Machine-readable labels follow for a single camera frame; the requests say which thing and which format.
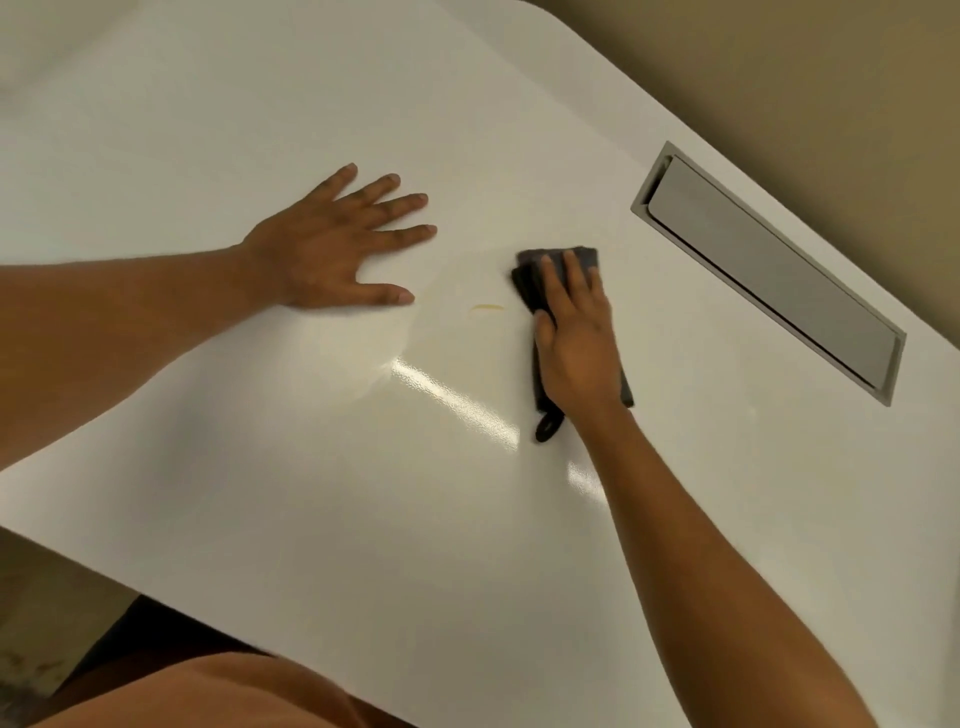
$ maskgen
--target gray frame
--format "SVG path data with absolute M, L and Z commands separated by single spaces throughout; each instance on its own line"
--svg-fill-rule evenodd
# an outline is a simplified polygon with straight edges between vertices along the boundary
M 707 182 L 712 184 L 719 190 L 725 197 L 727 197 L 731 202 L 740 207 L 741 210 L 746 212 L 750 217 L 757 221 L 761 226 L 767 229 L 771 234 L 776 236 L 785 246 L 789 247 L 794 253 L 803 258 L 807 263 L 810 264 L 813 268 L 819 271 L 821 274 L 826 276 L 830 281 L 836 284 L 840 289 L 842 289 L 846 294 L 848 294 L 855 301 L 860 303 L 867 311 L 875 316 L 882 324 L 891 329 L 895 335 L 895 345 L 893 353 L 890 357 L 890 362 L 886 371 L 886 378 L 883 381 L 883 384 L 880 387 L 874 387 L 861 376 L 858 376 L 854 371 L 852 371 L 848 366 L 846 366 L 842 361 L 840 361 L 836 356 L 834 356 L 830 351 L 818 344 L 814 339 L 807 336 L 796 326 L 794 326 L 789 320 L 781 316 L 776 309 L 767 305 L 764 301 L 755 296 L 748 288 L 741 285 L 737 280 L 730 277 L 720 268 L 716 267 L 709 259 L 701 255 L 695 248 L 688 245 L 680 237 L 675 235 L 672 231 L 664 227 L 660 222 L 658 222 L 651 214 L 648 209 L 648 204 L 653 197 L 654 193 L 657 190 L 660 181 L 663 179 L 663 175 L 666 173 L 667 167 L 670 165 L 670 162 L 673 158 L 678 158 L 682 160 L 687 166 L 692 168 L 697 174 L 702 176 Z M 861 388 L 869 392 L 874 398 L 882 402 L 883 404 L 890 406 L 893 401 L 894 387 L 897 383 L 897 374 L 900 371 L 900 360 L 903 354 L 903 348 L 906 345 L 906 333 L 898 326 L 894 325 L 889 319 L 880 314 L 875 308 L 873 308 L 869 303 L 864 301 L 860 296 L 851 291 L 849 287 L 844 285 L 843 282 L 837 279 L 829 270 L 825 269 L 820 265 L 816 260 L 814 260 L 810 255 L 805 251 L 798 248 L 794 245 L 789 238 L 783 235 L 780 231 L 774 228 L 770 223 L 764 220 L 760 215 L 754 212 L 750 206 L 746 205 L 742 200 L 736 197 L 730 192 L 723 184 L 718 182 L 710 173 L 703 169 L 699 164 L 693 161 L 688 157 L 684 152 L 678 149 L 671 142 L 667 142 L 664 146 L 660 155 L 657 157 L 657 161 L 654 162 L 653 167 L 650 170 L 650 174 L 647 176 L 647 179 L 644 181 L 643 186 L 640 188 L 639 193 L 634 200 L 634 203 L 631 205 L 631 211 L 634 215 L 639 217 L 641 220 L 645 221 L 649 226 L 654 228 L 661 235 L 666 237 L 668 240 L 677 245 L 681 250 L 685 251 L 688 255 L 697 260 L 701 265 L 708 268 L 716 277 L 725 281 L 727 285 L 736 290 L 741 296 L 750 301 L 757 308 L 766 313 L 774 321 L 777 321 L 781 326 L 786 328 L 788 331 L 793 333 L 795 337 L 803 341 L 809 348 L 816 351 L 820 354 L 826 361 L 828 361 L 833 367 L 844 374 L 851 381 L 856 382 L 856 384 Z

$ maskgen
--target bare skin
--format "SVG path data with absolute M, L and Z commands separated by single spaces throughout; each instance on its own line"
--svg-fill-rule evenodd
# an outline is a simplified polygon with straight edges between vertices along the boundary
M 344 167 L 237 246 L 194 255 L 0 267 L 0 470 L 107 411 L 203 341 L 264 309 L 403 305 L 361 285 L 369 255 L 436 230 L 377 228 L 427 204 L 387 176 L 342 196 Z M 875 728 L 850 681 L 687 494 L 619 401 L 612 313 L 576 257 L 547 259 L 557 323 L 537 317 L 543 383 L 587 444 L 636 591 L 695 728 Z
M 587 445 L 636 592 L 694 728 L 876 728 L 843 670 L 736 552 L 620 403 L 620 358 L 599 272 L 548 257 L 537 314 L 543 386 Z

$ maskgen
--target person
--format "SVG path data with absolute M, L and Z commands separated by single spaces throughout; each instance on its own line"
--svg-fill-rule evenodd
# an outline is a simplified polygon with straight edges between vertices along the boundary
M 410 291 L 360 284 L 356 273 L 369 255 L 435 235 L 428 225 L 380 230 L 425 207 L 427 198 L 387 201 L 400 185 L 397 175 L 344 195 L 356 176 L 354 165 L 344 167 L 225 250 L 0 267 L 0 468 L 270 306 L 412 303 Z M 643 615 L 690 724 L 876 728 L 843 670 L 717 530 L 621 404 L 603 281 L 595 268 L 581 270 L 570 252 L 565 265 L 566 288 L 549 258 L 542 262 L 555 316 L 554 323 L 543 311 L 536 315 L 543 385 L 587 446 Z M 195 650 L 193 659 L 168 659 L 158 671 L 141 662 L 125 679 L 91 679 L 109 672 L 107 664 L 71 679 L 68 687 L 86 689 L 61 700 L 42 725 L 405 725 L 304 667 L 226 637 L 210 645 L 203 656 Z

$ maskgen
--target hand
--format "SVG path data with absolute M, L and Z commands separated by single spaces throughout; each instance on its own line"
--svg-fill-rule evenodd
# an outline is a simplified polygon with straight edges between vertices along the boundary
M 572 251 L 564 252 L 564 263 L 569 294 L 549 256 L 540 262 L 557 323 L 546 311 L 537 311 L 537 352 L 543 388 L 576 425 L 591 411 L 620 404 L 620 354 L 600 271 L 590 268 L 588 284 Z
M 398 175 L 387 175 L 340 197 L 356 176 L 356 165 L 348 164 L 302 200 L 257 225 L 243 241 L 241 247 L 269 266 L 283 303 L 325 308 L 413 302 L 413 294 L 405 288 L 361 284 L 356 275 L 368 256 L 403 250 L 437 234 L 432 225 L 377 231 L 425 207 L 427 196 L 381 202 L 400 187 Z

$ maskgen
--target white table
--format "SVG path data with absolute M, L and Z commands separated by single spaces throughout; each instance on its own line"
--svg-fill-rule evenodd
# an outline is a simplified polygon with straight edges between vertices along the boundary
M 4 106 L 6 261 L 227 245 L 348 160 L 441 234 L 363 272 L 416 306 L 208 343 L 0 475 L 0 524 L 422 728 L 685 725 L 582 444 L 532 442 L 506 273 L 594 245 L 651 439 L 884 725 L 938 724 L 960 352 L 560 23 L 445 6 L 157 2 Z M 907 331 L 892 407 L 630 212 L 667 140 Z

